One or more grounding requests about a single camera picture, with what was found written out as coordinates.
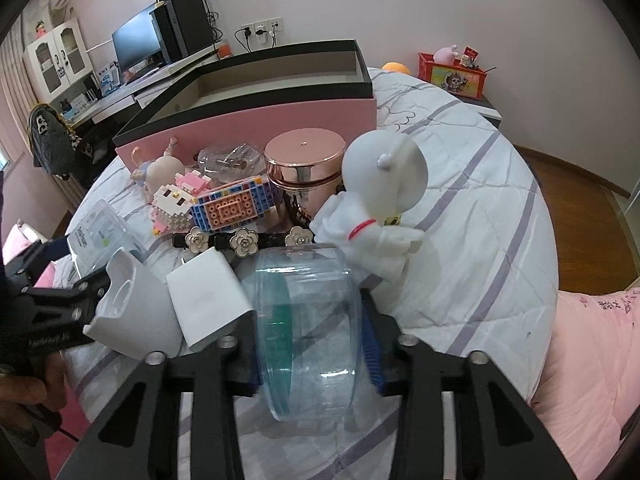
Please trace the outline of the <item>person left hand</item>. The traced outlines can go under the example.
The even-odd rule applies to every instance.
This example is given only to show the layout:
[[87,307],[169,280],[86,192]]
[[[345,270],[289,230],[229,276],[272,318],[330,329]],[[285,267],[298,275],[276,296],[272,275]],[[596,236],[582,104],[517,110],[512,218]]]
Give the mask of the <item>person left hand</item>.
[[43,378],[4,376],[1,378],[1,427],[17,437],[30,436],[35,431],[24,406],[42,404],[52,412],[66,405],[65,366],[56,352],[46,359]]

